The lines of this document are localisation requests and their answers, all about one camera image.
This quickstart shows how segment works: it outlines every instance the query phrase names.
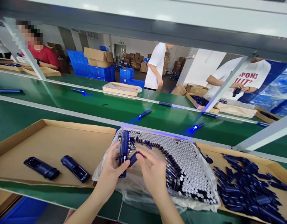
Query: plastic bag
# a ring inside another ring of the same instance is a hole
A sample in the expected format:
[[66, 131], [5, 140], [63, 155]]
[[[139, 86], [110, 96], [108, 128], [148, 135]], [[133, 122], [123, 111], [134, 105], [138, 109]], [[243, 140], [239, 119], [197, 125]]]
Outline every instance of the plastic bag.
[[[139, 132], [164, 135], [163, 133], [152, 132], [152, 131], [147, 131], [147, 130], [142, 130], [142, 129], [120, 128], [117, 131], [115, 137], [113, 138], [111, 145], [113, 145], [114, 143], [118, 141], [118, 136], [123, 130], [128, 130], [128, 131], [133, 130], [133, 131], [139, 131]], [[180, 137], [173, 136], [173, 135], [165, 135], [165, 136], [180, 139]], [[217, 204], [207, 204], [207, 203], [195, 201], [193, 198], [189, 198], [183, 195], [180, 196], [176, 191], [173, 191], [171, 189], [168, 189], [168, 193], [172, 201], [177, 206], [177, 209], [180, 213], [185, 211], [187, 208], [191, 208], [194, 210], [207, 210], [207, 211], [211, 210], [213, 212], [217, 212], [217, 209], [220, 207], [221, 204], [220, 204], [219, 196], [217, 193], [217, 183], [216, 183], [215, 176], [211, 170], [211, 167], [204, 160], [204, 158], [200, 154], [197, 147], [193, 143], [192, 145], [194, 147], [195, 153], [197, 154], [197, 159], [201, 167], [203, 168], [204, 173], [206, 174], [208, 178], [208, 185], [210, 186], [211, 192], [214, 194], [214, 198], [216, 199]], [[98, 167], [96, 168], [93, 174], [93, 177], [92, 177], [93, 181], [98, 181], [102, 168], [103, 168], [103, 163], [107, 157], [107, 153], [108, 151], [105, 153], [103, 160], [99, 163]], [[115, 190], [122, 193], [122, 199], [125, 203], [132, 205], [134, 207], [143, 209], [148, 212], [158, 213], [158, 209], [156, 209], [155, 202], [150, 196], [150, 194], [148, 193], [146, 186], [144, 184], [142, 172], [140, 169], [134, 168], [134, 165], [132, 166], [132, 169], [127, 170], [126, 178], [118, 180], [118, 184]]]

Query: open cardboard box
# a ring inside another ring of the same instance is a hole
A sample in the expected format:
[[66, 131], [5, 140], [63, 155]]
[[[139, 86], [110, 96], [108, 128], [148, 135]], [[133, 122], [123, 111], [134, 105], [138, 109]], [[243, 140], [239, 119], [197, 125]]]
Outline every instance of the open cardboard box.
[[255, 109], [257, 110], [256, 112], [256, 117], [260, 118], [261, 120], [267, 122], [268, 124], [272, 124], [273, 122], [276, 122], [275, 120], [271, 119], [271, 118], [268, 118], [266, 117], [265, 115], [261, 114], [260, 112], [263, 111], [263, 112], [266, 112], [266, 113], [269, 113], [270, 115], [272, 115], [273, 117], [276, 117], [278, 119], [281, 119], [281, 117], [273, 114], [273, 113], [270, 113], [269, 111], [266, 111], [260, 107], [255, 107]]
[[138, 90], [140, 87], [138, 86], [133, 86], [133, 85], [128, 85], [124, 83], [119, 83], [119, 82], [109, 82], [106, 85], [103, 86], [103, 90], [107, 92], [114, 92], [114, 93], [119, 93], [119, 94], [124, 94], [124, 95], [129, 95], [129, 96], [137, 96], [137, 91], [136, 92], [130, 92], [130, 91], [124, 91], [124, 90], [118, 90], [118, 89], [113, 89], [109, 88], [108, 85], [112, 84], [117, 87], [122, 87], [122, 88], [127, 88], [127, 89], [135, 89]]
[[[234, 170], [231, 167], [231, 165], [227, 162], [227, 160], [224, 159], [222, 153], [227, 154], [227, 155], [232, 155], [232, 156], [241, 156], [241, 157], [249, 159], [252, 162], [255, 162], [257, 164], [257, 166], [259, 167], [259, 173], [262, 173], [262, 174], [270, 173], [273, 176], [275, 176], [276, 178], [280, 179], [282, 182], [284, 182], [287, 185], [287, 170], [285, 168], [283, 168], [277, 162], [273, 162], [271, 160], [263, 159], [260, 157], [256, 157], [254, 155], [243, 153], [243, 152], [237, 152], [237, 151], [233, 151], [233, 150], [229, 150], [229, 149], [214, 147], [214, 146], [206, 145], [206, 144], [199, 143], [199, 142], [196, 142], [196, 145], [198, 147], [200, 147], [200, 149], [204, 155], [208, 155], [210, 158], [213, 159], [213, 163], [209, 164], [209, 166], [212, 169], [214, 169], [214, 166], [217, 166], [223, 172], [227, 173], [227, 171], [226, 171], [226, 166], [227, 166], [233, 170], [233, 173], [236, 173], [236, 170]], [[278, 196], [279, 201], [283, 205], [283, 206], [278, 206], [278, 208], [279, 208], [278, 212], [281, 213], [282, 216], [287, 220], [287, 191], [273, 188], [271, 186], [268, 189], [275, 192], [276, 195]], [[223, 205], [222, 202], [221, 202], [221, 205], [222, 206], [220, 207], [220, 210], [224, 210], [224, 211], [236, 214], [236, 215], [248, 217], [248, 218], [254, 219], [256, 221], [264, 222], [257, 217], [247, 216], [247, 215], [239, 213], [239, 212], [230, 211], [230, 210], [225, 208], [225, 206]]]
[[[191, 96], [196, 96], [194, 93], [186, 93], [185, 95], [190, 101], [191, 103], [193, 103], [193, 105], [196, 107], [196, 109], [199, 109], [199, 110], [203, 110], [205, 107], [204, 106], [201, 106], [199, 105]], [[215, 108], [212, 108], [210, 110], [211, 113], [219, 113], [219, 109], [215, 109]]]
[[[61, 76], [61, 73], [59, 71], [56, 71], [54, 69], [48, 68], [48, 67], [40, 67], [40, 69], [43, 71], [43, 74], [45, 77], [49, 76]], [[22, 70], [30, 75], [36, 76], [37, 74], [33, 70], [32, 67], [22, 68]]]
[[[0, 142], [0, 180], [29, 185], [93, 188], [91, 178], [81, 183], [61, 163], [71, 156], [91, 175], [111, 145], [116, 129], [42, 119]], [[45, 179], [23, 162], [31, 157], [60, 171], [55, 180]]]

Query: cardboard tray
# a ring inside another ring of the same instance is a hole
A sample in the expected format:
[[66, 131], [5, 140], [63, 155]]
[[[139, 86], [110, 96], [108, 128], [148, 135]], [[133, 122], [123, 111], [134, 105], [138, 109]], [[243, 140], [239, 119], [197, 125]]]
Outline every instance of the cardboard tray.
[[[280, 179], [282, 182], [284, 182], [287, 185], [287, 170], [285, 168], [283, 168], [277, 162], [273, 162], [273, 161], [268, 160], [268, 159], [259, 158], [259, 157], [256, 157], [256, 156], [253, 156], [250, 154], [246, 154], [246, 153], [242, 153], [242, 152], [237, 152], [237, 151], [233, 151], [233, 150], [229, 150], [229, 149], [224, 149], [224, 148], [206, 145], [206, 144], [199, 143], [199, 142], [197, 142], [196, 145], [198, 147], [200, 147], [200, 149], [204, 155], [208, 155], [211, 159], [213, 159], [213, 163], [209, 164], [209, 166], [212, 169], [214, 169], [214, 166], [217, 166], [222, 171], [224, 171], [226, 173], [227, 171], [226, 171], [225, 167], [227, 166], [227, 167], [231, 168], [231, 165], [227, 162], [226, 159], [224, 159], [224, 157], [221, 153], [224, 153], [227, 155], [232, 155], [232, 156], [241, 156], [241, 157], [249, 159], [252, 162], [255, 162], [259, 167], [259, 173], [262, 173], [262, 174], [270, 173], [273, 176], [275, 176], [276, 178]], [[279, 208], [278, 212], [281, 213], [282, 216], [287, 220], [287, 191], [283, 191], [283, 190], [273, 188], [273, 187], [269, 187], [269, 190], [275, 192], [276, 195], [279, 197], [279, 201], [282, 203], [283, 206], [278, 206], [278, 208]], [[242, 214], [242, 213], [230, 211], [224, 207], [222, 201], [221, 201], [221, 205], [222, 206], [219, 208], [220, 210], [227, 211], [227, 212], [230, 212], [230, 213], [233, 213], [236, 215], [240, 215], [243, 217], [248, 217], [248, 218], [254, 219], [256, 221], [264, 222], [257, 217], [247, 216], [247, 215]]]
[[[185, 95], [190, 101], [191, 103], [193, 103], [193, 105], [196, 107], [196, 109], [199, 109], [199, 110], [203, 110], [205, 107], [204, 106], [201, 106], [199, 105], [191, 96], [196, 96], [194, 93], [186, 93]], [[212, 108], [210, 110], [211, 113], [219, 113], [219, 109], [214, 109]]]
[[[56, 71], [54, 69], [48, 68], [48, 67], [40, 67], [40, 69], [43, 71], [43, 74], [45, 77], [50, 77], [50, 76], [61, 76], [61, 73], [59, 71]], [[30, 75], [36, 76], [37, 74], [33, 70], [32, 67], [28, 68], [22, 68], [22, 70]]]
[[[42, 119], [0, 142], [0, 180], [29, 185], [55, 185], [93, 188], [91, 178], [81, 183], [61, 163], [71, 156], [87, 172], [93, 174], [111, 145], [116, 129]], [[60, 174], [51, 181], [23, 164], [35, 156]]]
[[[139, 89], [138, 86], [132, 86], [132, 85], [124, 84], [124, 83], [119, 83], [119, 82], [109, 82], [109, 83], [111, 83], [114, 86], [124, 87], [124, 88], [128, 88], [128, 89], [136, 89], [136, 90]], [[106, 85], [103, 86], [104, 91], [114, 92], [114, 93], [129, 95], [129, 96], [137, 96], [137, 92], [129, 92], [129, 91], [124, 91], [124, 90], [117, 90], [117, 89], [108, 88], [107, 85], [109, 83], [107, 83]]]
[[220, 112], [242, 116], [242, 117], [248, 117], [248, 118], [252, 118], [256, 114], [255, 109], [237, 100], [227, 99], [227, 104], [218, 102], [214, 106], [214, 108], [219, 109]]
[[269, 111], [266, 111], [266, 110], [264, 110], [264, 109], [262, 109], [262, 108], [260, 108], [260, 107], [255, 107], [255, 109], [257, 110], [257, 112], [256, 112], [256, 117], [258, 117], [258, 118], [260, 118], [261, 120], [267, 122], [268, 124], [272, 124], [273, 122], [276, 122], [276, 121], [273, 120], [273, 119], [271, 119], [271, 118], [266, 117], [266, 116], [263, 115], [263, 114], [261, 114], [261, 113], [260, 113], [261, 111], [266, 112], [266, 113], [269, 113], [269, 114], [271, 114], [272, 116], [274, 116], [274, 117], [276, 117], [276, 118], [278, 118], [278, 119], [281, 119], [281, 117], [279, 117], [279, 116], [277, 116], [277, 115], [275, 115], [275, 114], [273, 114], [273, 113], [270, 113]]

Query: doorway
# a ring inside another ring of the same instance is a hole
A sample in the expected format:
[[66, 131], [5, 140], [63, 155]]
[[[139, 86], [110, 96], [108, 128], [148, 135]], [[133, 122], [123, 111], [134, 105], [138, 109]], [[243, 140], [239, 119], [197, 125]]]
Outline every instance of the doorway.
[[126, 54], [126, 45], [114, 44], [115, 62], [121, 62], [121, 56]]
[[75, 42], [72, 36], [71, 30], [63, 28], [61, 26], [58, 27], [62, 41], [65, 45], [66, 50], [76, 50]]
[[79, 33], [79, 38], [80, 38], [82, 50], [84, 51], [85, 47], [89, 48], [87, 36], [84, 35], [84, 34]]

